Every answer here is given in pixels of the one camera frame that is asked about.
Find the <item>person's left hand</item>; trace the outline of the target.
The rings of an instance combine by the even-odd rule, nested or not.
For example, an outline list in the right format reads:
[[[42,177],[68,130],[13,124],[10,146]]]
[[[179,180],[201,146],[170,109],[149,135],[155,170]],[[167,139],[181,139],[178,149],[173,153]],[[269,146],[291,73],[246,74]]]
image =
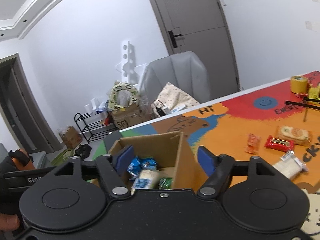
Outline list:
[[[35,166],[29,154],[24,149],[8,152],[1,162],[1,175],[8,172],[34,170]],[[18,215],[10,215],[8,211],[1,213],[1,231],[14,231],[20,226]]]

